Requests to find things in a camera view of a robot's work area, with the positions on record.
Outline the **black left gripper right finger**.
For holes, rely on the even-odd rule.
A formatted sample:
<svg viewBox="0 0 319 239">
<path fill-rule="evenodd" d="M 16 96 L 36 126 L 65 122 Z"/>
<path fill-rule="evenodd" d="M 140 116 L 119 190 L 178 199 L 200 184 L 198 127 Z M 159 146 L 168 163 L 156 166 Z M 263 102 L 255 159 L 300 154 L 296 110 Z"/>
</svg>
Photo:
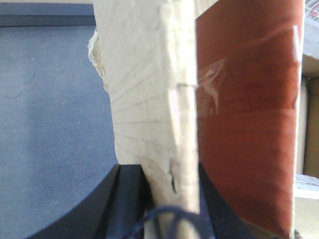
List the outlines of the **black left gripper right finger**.
<svg viewBox="0 0 319 239">
<path fill-rule="evenodd" d="M 204 228 L 211 239 L 276 238 L 275 235 L 241 220 L 218 192 L 201 163 L 198 164 L 198 174 L 200 215 L 204 218 Z"/>
</svg>

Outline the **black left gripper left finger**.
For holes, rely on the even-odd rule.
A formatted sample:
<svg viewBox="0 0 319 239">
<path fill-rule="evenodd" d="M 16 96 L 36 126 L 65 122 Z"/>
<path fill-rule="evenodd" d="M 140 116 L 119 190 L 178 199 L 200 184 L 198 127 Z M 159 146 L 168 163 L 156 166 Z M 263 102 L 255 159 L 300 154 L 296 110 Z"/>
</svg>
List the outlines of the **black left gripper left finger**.
<svg viewBox="0 0 319 239">
<path fill-rule="evenodd" d="M 142 167 L 116 164 L 80 204 L 31 238 L 120 239 L 144 216 L 151 201 Z"/>
</svg>

